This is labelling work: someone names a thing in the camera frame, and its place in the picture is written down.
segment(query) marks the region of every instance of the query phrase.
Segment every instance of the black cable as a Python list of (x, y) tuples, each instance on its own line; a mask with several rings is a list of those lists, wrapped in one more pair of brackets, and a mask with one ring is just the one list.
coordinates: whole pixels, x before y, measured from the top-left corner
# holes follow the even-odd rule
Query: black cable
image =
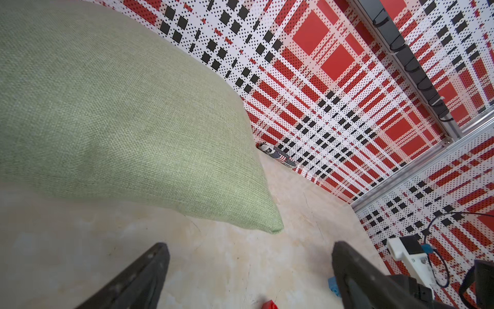
[(420, 70), (420, 69), (422, 68), (422, 67), (420, 66), (420, 64), (419, 64), (416, 68), (411, 69), (411, 70), (408, 70), (408, 69), (407, 69), (407, 66), (408, 66), (408, 64), (409, 64), (410, 62), (412, 62), (413, 60), (417, 60), (417, 58), (413, 57), (412, 59), (410, 59), (410, 60), (407, 62), (407, 64), (405, 64), (405, 65), (403, 66), (403, 68), (405, 69), (405, 71), (407, 71), (408, 73), (415, 73), (415, 72), (417, 72), (418, 70)]
[(396, 40), (397, 40), (397, 39), (399, 39), (399, 38), (402, 38), (402, 39), (403, 39), (403, 37), (402, 37), (401, 35), (398, 35), (398, 36), (397, 36), (397, 37), (396, 37), (396, 38), (395, 38), (395, 39), (391, 42), (391, 44), (389, 45), (389, 49), (390, 49), (392, 52), (398, 52), (398, 51), (401, 51), (401, 50), (403, 50), (403, 49), (405, 49), (405, 48), (407, 47), (407, 45), (405, 44), (405, 39), (403, 39), (403, 44), (402, 44), (401, 46), (399, 46), (399, 47), (397, 47), (397, 48), (393, 48), (393, 47), (392, 47), (392, 46), (393, 46), (393, 43), (394, 43), (394, 42), (396, 42)]
[[(434, 279), (436, 279), (436, 283), (437, 285), (439, 285), (440, 288), (447, 288), (450, 284), (450, 271), (448, 269), (448, 265), (446, 265), (446, 261), (444, 260), (443, 256), (439, 253), (439, 251), (437, 251), (437, 249), (434, 249), (434, 253), (437, 254), (437, 256), (441, 259), (441, 262), (443, 262), (444, 268), (446, 269), (446, 284), (441, 285), (439, 281), (437, 281), (436, 274), (434, 274), (433, 272)], [(431, 266), (432, 269), (432, 263), (431, 263), (431, 259), (429, 258), (429, 255), (427, 255), (427, 260), (429, 261), (429, 266)]]
[[(377, 18), (377, 17), (379, 17), (379, 15), (381, 15), (381, 13), (382, 13), (383, 11), (384, 11), (384, 8), (383, 8), (381, 11), (379, 11), (379, 14), (376, 16), (376, 18)], [(373, 24), (376, 28), (379, 28), (379, 27), (381, 27), (382, 25), (384, 25), (385, 23), (387, 23), (388, 21), (389, 21), (389, 15), (388, 15), (388, 16), (386, 16), (386, 17), (385, 17), (382, 21), (380, 21), (380, 22), (378, 22), (378, 23), (376, 23), (376, 22), (375, 22), (375, 19), (373, 19), (373, 20), (372, 20), (372, 24)]]
[[(434, 219), (432, 219), (431, 222), (429, 223), (429, 225), (427, 226), (427, 230), (430, 232), (430, 228), (432, 227), (432, 224), (434, 223), (434, 221), (437, 218), (440, 218), (440, 217), (445, 216), (445, 215), (454, 215), (454, 214), (477, 215), (477, 216), (486, 216), (486, 217), (492, 217), (492, 218), (494, 218), (494, 215), (480, 214), (480, 213), (470, 213), (470, 212), (450, 212), (450, 213), (444, 213), (444, 214), (440, 214), (440, 215), (436, 216)], [(427, 236), (428, 235), (425, 235), (424, 236), (424, 244), (426, 244)], [(443, 262), (444, 267), (446, 269), (446, 276), (447, 276), (446, 285), (443, 286), (443, 285), (439, 284), (439, 282), (437, 281), (437, 277), (436, 277), (436, 274), (434, 273), (434, 271), (432, 271), (432, 274), (434, 275), (434, 278), (436, 279), (437, 285), (439, 285), (441, 288), (447, 288), (449, 286), (449, 284), (450, 284), (450, 271), (448, 270), (448, 265), (446, 264), (446, 261), (443, 259), (443, 257), (441, 256), (441, 254), (439, 253), (439, 251), (437, 249), (434, 249), (434, 253), (436, 253), (437, 256), (441, 259), (441, 261)], [(429, 260), (429, 265), (432, 268), (431, 259), (430, 259), (429, 255), (427, 255), (427, 259)]]
[[(420, 84), (423, 81), (426, 81), (426, 80), (428, 80), (431, 83), (431, 86), (429, 86), (427, 88), (420, 88)], [(434, 85), (432, 84), (432, 82), (430, 81), (430, 79), (427, 77), (427, 75), (420, 82), (417, 83), (417, 89), (420, 90), (420, 91), (429, 91), (429, 90), (431, 90), (433, 88), (434, 88)]]

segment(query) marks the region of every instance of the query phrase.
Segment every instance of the green pillow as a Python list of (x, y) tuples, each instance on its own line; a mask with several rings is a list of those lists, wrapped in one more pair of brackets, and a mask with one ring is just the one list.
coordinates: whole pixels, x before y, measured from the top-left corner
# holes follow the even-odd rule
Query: green pillow
[(93, 3), (0, 14), (1, 181), (283, 229), (243, 103), (209, 68)]

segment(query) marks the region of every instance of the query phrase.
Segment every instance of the blue toy block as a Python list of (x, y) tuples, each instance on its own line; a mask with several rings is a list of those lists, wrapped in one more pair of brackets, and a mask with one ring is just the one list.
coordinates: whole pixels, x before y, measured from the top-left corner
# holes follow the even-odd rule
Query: blue toy block
[(331, 277), (328, 279), (329, 289), (338, 297), (341, 298), (339, 293), (338, 285), (336, 284), (336, 277)]

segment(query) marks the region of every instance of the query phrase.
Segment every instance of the marble floor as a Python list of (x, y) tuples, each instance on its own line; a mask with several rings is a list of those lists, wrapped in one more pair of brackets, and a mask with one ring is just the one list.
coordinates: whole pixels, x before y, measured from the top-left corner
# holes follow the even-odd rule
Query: marble floor
[(160, 308), (342, 308), (328, 288), (345, 240), (386, 266), (349, 205), (259, 152), (278, 235), (133, 203), (68, 203), (0, 186), (4, 308), (74, 308), (156, 242), (171, 260)]

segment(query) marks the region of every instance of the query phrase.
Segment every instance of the rolled newspaper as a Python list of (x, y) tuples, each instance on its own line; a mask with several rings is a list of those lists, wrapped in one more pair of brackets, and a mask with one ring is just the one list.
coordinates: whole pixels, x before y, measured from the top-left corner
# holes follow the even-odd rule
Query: rolled newspaper
[(275, 159), (278, 162), (283, 163), (283, 165), (295, 169), (297, 167), (297, 163), (291, 160), (291, 158), (284, 153), (281, 149), (276, 147), (273, 144), (270, 144), (268, 142), (262, 142), (259, 144), (257, 147), (259, 150), (270, 156), (271, 158)]

